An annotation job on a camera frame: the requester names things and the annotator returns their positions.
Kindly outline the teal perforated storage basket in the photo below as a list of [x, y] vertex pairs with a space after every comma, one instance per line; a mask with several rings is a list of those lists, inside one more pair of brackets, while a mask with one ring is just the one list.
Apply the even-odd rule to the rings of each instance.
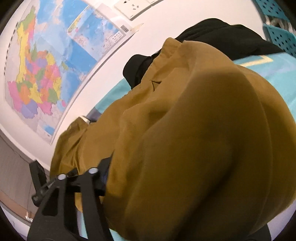
[[295, 25], [283, 4], [271, 0], [254, 0], [253, 3], [261, 17], [267, 40], [295, 57]]

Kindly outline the mustard yellow garment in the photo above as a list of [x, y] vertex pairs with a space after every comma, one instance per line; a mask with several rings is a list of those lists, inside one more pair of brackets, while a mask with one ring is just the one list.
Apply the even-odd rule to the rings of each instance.
[[295, 120], [256, 72], [165, 41], [141, 83], [60, 135], [50, 175], [111, 157], [102, 198], [127, 240], [239, 240], [295, 200]]

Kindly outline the grey framed panel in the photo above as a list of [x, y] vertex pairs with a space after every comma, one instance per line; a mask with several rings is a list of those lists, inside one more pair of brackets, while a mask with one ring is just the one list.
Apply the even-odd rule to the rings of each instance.
[[13, 216], [31, 223], [38, 210], [32, 201], [36, 193], [28, 156], [1, 133], [1, 205]]

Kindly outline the colourful wall map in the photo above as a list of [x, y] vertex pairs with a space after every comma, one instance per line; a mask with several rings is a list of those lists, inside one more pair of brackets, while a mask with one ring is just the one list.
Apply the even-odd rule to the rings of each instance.
[[51, 143], [90, 77], [134, 33], [104, 4], [29, 1], [6, 53], [4, 101]]

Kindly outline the black garment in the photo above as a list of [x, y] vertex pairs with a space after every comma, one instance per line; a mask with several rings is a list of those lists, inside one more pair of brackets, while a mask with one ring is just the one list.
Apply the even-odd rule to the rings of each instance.
[[[178, 42], [197, 41], [211, 45], [231, 60], [252, 55], [283, 53], [277, 45], [264, 40], [259, 34], [243, 25], [229, 25], [216, 19], [206, 19], [184, 30], [175, 38]], [[133, 55], [123, 69], [123, 76], [131, 88], [140, 84], [144, 74], [158, 57], [160, 51], [151, 56]]]

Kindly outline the teal bed sheet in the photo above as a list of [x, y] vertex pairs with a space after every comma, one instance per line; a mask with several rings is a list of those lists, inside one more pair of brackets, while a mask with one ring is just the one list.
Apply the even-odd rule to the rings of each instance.
[[[280, 93], [292, 116], [295, 117], [295, 57], [287, 53], [267, 56], [250, 56], [235, 60], [235, 64], [246, 67], [264, 77]], [[115, 85], [84, 118], [95, 122], [112, 104], [131, 90], [130, 85], [122, 79]], [[252, 240], [279, 240], [286, 227], [295, 218], [295, 202], [267, 224], [267, 229], [252, 236]]]

